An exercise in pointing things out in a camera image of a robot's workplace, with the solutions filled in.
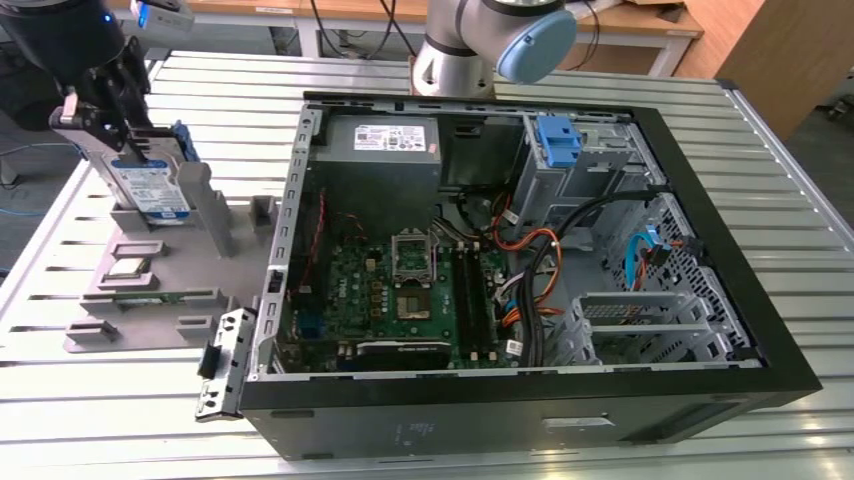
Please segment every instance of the green circuit board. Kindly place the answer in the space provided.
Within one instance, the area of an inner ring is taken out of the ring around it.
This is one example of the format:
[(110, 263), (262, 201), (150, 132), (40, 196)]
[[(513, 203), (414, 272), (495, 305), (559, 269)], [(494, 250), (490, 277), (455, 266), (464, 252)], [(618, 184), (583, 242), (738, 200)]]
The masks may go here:
[[(431, 267), (424, 265), (423, 249), (400, 248), (398, 265), (406, 269)], [(308, 319), (311, 336), (307, 342), (322, 345), (355, 345), (371, 340), (436, 341), (452, 346), (452, 368), (498, 368), (504, 366), (498, 355), (498, 340), (491, 328), (496, 354), (480, 355), (472, 360), (460, 356), (458, 347), (458, 324), (455, 315), (454, 276), (451, 247), (435, 250), (435, 280), (427, 285), (418, 282), (395, 284), (392, 280), (391, 245), (342, 245), (335, 249), (328, 275), (327, 306), (322, 318)], [(495, 317), (488, 292), (494, 272), (504, 271), (504, 256), (500, 252), (480, 252), (480, 268), (487, 298), (483, 310), (488, 312), (494, 326)], [(312, 371), (332, 370), (330, 347), (308, 348), (304, 363)]]

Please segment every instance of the blue cable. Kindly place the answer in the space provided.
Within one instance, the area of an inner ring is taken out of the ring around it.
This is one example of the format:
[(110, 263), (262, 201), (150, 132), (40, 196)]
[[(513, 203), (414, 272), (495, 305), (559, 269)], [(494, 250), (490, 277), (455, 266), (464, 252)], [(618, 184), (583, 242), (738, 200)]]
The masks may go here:
[(15, 210), (7, 210), (4, 208), (0, 208), (0, 213), (15, 217), (44, 217), (44, 212), (16, 212)]
[(635, 287), (635, 252), (638, 251), (638, 242), (643, 240), (650, 247), (665, 245), (654, 225), (646, 226), (646, 232), (635, 233), (629, 239), (626, 245), (626, 286), (629, 290)]

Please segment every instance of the blue hard drive label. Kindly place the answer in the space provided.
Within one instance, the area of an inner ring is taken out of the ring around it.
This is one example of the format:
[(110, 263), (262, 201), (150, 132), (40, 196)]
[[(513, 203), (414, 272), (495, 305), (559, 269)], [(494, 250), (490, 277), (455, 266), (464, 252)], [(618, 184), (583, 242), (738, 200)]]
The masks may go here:
[(156, 223), (183, 223), (190, 216), (190, 205), (175, 183), (170, 164), (150, 160), (146, 165), (127, 165), (116, 159), (111, 162), (124, 191), (134, 198), (136, 208)]

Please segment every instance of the sticker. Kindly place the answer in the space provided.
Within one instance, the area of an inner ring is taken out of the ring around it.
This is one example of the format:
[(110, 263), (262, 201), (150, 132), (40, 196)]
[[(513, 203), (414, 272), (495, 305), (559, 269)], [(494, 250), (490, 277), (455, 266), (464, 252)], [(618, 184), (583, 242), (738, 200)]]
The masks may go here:
[(150, 160), (146, 166), (124, 165), (112, 161), (119, 181), (142, 213), (163, 220), (178, 222), (190, 216), (190, 205), (180, 187), (171, 181), (170, 166), (163, 160)]
[(159, 298), (123, 298), (115, 299), (118, 305), (160, 305), (163, 300)]
[(507, 349), (506, 352), (510, 355), (515, 355), (517, 357), (522, 356), (522, 342), (517, 342), (515, 340), (507, 340)]
[(284, 13), (286, 15), (294, 14), (294, 10), (291, 10), (290, 8), (255, 7), (255, 11), (259, 13)]
[(543, 418), (546, 428), (615, 427), (607, 417)]
[(510, 210), (504, 210), (504, 213), (502, 213), (502, 217), (507, 219), (511, 225), (519, 223), (519, 215), (513, 213)]
[(354, 137), (354, 149), (384, 152), (426, 152), (424, 127), (359, 125)]

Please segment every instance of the ram slot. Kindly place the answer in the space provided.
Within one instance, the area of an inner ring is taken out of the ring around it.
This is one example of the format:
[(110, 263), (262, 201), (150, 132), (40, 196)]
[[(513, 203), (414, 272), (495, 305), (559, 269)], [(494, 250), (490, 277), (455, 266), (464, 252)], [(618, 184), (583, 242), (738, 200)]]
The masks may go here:
[(478, 251), (466, 252), (466, 292), (468, 293), (468, 322), (474, 351), (487, 353), (492, 347), (490, 314), (487, 312), (486, 285)]
[(468, 313), (468, 281), (466, 279), (466, 252), (456, 250), (451, 256), (451, 275), (454, 284), (454, 308), (456, 311), (456, 337), (459, 354), (467, 357), (476, 352), (476, 342), (471, 315)]

